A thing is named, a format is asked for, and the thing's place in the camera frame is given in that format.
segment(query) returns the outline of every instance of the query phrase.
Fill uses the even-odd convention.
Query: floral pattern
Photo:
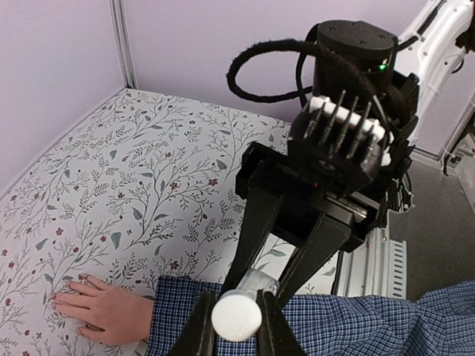
[[[0,353],[144,355],[77,337],[50,307],[92,273],[154,297],[163,274],[223,282],[245,202],[234,193],[252,141],[285,151],[289,124],[124,90],[48,151],[0,201]],[[271,237],[256,268],[277,276],[292,246]],[[301,289],[329,293],[333,258]]]

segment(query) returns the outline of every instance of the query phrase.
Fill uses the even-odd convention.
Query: white cap
[[[211,322],[223,339],[235,343],[245,341],[261,327],[261,309],[252,298],[232,291],[216,303]]]

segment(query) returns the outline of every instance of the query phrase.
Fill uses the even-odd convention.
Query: checkered fabric
[[[166,355],[194,303],[220,285],[162,277],[146,356]],[[294,296],[284,314],[308,355],[475,355],[475,281],[416,303],[384,297]],[[256,355],[255,340],[218,340],[219,355]]]

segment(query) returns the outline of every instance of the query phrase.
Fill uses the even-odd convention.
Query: hand
[[[81,327],[79,335],[108,345],[123,345],[146,339],[154,302],[131,291],[112,287],[91,275],[88,285],[69,282],[78,293],[53,293],[53,308],[69,317],[82,320],[94,329]]]

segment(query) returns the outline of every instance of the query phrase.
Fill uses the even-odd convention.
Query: floor
[[[390,233],[407,241],[407,298],[473,279],[475,215],[457,177],[415,162],[410,169],[415,206],[392,214]]]

